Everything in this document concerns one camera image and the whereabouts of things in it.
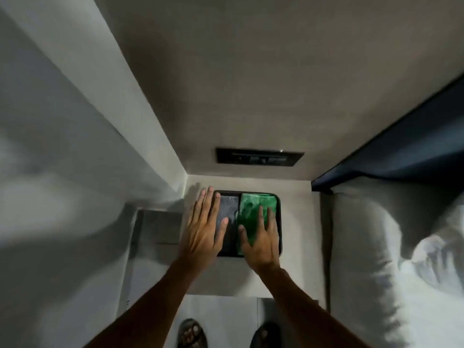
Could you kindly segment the person's right hand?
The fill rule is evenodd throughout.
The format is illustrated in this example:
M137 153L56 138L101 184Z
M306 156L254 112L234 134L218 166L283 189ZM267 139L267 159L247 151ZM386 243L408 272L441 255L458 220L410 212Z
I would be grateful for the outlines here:
M275 239L271 239L265 231L263 207L259 206L256 240L252 245L250 254L244 255L244 257L247 264L260 278L266 277L269 272L280 269L278 245L279 235L277 233L276 221Z

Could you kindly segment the person's left hand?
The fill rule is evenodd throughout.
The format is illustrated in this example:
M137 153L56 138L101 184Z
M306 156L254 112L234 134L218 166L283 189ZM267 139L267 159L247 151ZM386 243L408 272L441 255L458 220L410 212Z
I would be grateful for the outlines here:
M180 260L187 271L194 277L200 275L218 256L216 250L216 222L220 208L221 195L215 193L207 223L203 222L203 201L208 188L201 190L196 205L196 226L190 233L183 231L180 245Z

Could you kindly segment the person's left forearm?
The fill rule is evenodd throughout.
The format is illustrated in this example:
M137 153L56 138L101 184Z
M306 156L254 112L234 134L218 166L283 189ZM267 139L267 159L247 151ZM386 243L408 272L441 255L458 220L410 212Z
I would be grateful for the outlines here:
M156 285L84 348L163 348L184 296L204 269L193 258L175 260Z

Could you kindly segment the person's right forearm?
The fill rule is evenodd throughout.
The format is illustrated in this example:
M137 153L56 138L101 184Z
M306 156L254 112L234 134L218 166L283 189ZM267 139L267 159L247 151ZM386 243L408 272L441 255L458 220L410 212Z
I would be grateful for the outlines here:
M284 269L265 265L258 275L303 348L370 348L301 290Z

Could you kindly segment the black tray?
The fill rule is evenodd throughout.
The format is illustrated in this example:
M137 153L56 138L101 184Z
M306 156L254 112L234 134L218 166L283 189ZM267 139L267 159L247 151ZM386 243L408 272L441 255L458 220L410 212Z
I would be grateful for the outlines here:
M265 226L267 226L268 208L270 208L275 215L277 232L279 235L278 251L279 255L282 254L281 201L276 194L224 190L215 190L215 193L221 195L216 232L218 232L222 220L228 218L223 246L218 254L220 257L243 257L238 231L239 225L245 227L249 243L251 245L254 243L256 239L259 206L263 207Z

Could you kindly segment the grey cloth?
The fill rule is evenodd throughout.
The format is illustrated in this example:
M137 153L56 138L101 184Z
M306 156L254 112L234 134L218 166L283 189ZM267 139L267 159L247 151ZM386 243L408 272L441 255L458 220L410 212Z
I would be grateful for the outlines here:
M243 257L239 244L238 216L241 193L219 191L221 194L220 208L217 215L215 237L221 221L229 218L227 231L223 239L222 250L218 257Z

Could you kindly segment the green cloth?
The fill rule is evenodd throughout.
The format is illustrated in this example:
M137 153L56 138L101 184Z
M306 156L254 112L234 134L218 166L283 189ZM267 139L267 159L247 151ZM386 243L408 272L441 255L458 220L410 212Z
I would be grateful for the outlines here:
M275 215L277 233L279 235L279 255L282 253L282 226L281 226L281 202L277 195L272 193L241 193L239 209L236 213L237 225L244 226L250 245L256 240L258 225L258 209L263 207L264 224L267 227L268 208Z

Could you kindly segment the white bedside table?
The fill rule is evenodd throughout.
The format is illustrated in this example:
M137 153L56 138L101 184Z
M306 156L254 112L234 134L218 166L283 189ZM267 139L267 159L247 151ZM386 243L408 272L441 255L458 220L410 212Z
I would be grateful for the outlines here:
M322 233L318 194L310 181L188 175L184 201L188 210L200 189L213 186L222 191L274 193L281 201L283 252L281 266L293 281L322 308L327 307L322 265ZM165 274L178 250L180 214L144 210L132 237L117 314L121 315ZM258 299L271 294L243 258L219 257L190 287L185 301L200 311L200 303L225 305L240 310L256 308Z

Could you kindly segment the person's right sandal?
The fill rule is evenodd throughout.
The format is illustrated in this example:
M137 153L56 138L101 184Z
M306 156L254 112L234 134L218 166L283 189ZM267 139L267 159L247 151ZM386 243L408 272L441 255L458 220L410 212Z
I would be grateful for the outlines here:
M249 348L282 348L279 325L275 322L263 323L253 334Z

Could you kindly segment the person's sandal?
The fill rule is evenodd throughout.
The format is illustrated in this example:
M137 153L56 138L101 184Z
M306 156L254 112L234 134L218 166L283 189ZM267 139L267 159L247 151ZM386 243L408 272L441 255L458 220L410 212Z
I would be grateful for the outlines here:
M275 322L263 323L253 334L249 348L282 348L279 325Z
M206 334L197 320L188 318L180 324L177 348L208 348Z

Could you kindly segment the white pillow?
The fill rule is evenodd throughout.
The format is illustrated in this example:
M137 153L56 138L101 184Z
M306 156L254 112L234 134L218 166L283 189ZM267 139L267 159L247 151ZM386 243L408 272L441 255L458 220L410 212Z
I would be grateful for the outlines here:
M332 188L331 314L372 348L464 348L464 188Z

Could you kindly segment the person's left sandal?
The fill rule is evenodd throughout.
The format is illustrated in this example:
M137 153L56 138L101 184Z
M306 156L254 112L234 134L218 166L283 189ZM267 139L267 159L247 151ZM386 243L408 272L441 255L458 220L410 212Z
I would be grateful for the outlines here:
M206 334L197 320L188 318L180 324L177 348L208 348Z

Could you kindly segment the dark blue headboard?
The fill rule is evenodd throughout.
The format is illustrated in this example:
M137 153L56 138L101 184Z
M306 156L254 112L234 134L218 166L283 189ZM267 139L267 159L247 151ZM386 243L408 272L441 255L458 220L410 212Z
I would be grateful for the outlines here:
M326 192L356 177L464 187L464 73L311 182Z

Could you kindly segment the black wall switch panel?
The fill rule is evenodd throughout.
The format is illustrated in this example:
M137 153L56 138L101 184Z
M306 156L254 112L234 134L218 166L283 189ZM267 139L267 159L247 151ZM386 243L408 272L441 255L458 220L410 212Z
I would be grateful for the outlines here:
M215 154L218 164L293 167L305 153L283 150L277 151L216 147Z

